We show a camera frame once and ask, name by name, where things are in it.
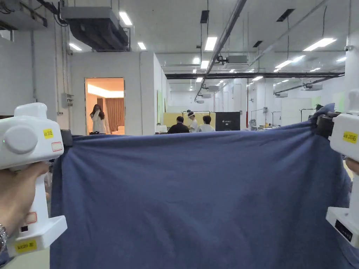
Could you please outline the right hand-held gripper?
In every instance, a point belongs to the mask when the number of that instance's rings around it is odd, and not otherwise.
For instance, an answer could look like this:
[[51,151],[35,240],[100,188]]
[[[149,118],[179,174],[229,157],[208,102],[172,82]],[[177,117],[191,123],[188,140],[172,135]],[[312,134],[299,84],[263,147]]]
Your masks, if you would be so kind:
[[[317,119],[317,133],[330,142],[330,147],[354,161],[359,160],[359,91],[348,94],[348,110],[329,112]],[[348,208],[329,207],[326,220],[355,248],[359,247],[359,178],[353,177]]]

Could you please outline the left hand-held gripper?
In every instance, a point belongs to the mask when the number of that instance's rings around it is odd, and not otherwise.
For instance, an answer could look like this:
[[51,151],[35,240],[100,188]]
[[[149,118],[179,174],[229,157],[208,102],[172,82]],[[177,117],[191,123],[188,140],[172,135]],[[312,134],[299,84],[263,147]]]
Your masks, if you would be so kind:
[[[11,118],[0,121],[0,168],[21,172],[31,164],[49,162],[64,153],[60,126],[48,119],[47,106],[30,103],[18,106]],[[35,197],[24,223],[10,237],[10,257],[41,251],[68,228],[64,215],[49,217],[45,190],[46,174],[35,183]]]

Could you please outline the person's right hand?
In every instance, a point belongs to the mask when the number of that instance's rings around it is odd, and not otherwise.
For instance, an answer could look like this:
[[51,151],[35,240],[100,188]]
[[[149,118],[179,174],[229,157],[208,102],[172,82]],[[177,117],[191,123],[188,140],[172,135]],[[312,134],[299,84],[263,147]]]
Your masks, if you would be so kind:
[[346,158],[346,165],[355,175],[359,175],[359,162]]

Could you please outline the person's left hand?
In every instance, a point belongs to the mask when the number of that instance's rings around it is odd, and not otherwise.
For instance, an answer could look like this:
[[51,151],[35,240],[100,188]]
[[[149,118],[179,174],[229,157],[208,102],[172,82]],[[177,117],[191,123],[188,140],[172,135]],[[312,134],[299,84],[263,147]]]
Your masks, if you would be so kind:
[[0,171],[0,223],[8,236],[24,222],[35,197],[36,180],[47,171],[48,165],[43,162],[19,172]]

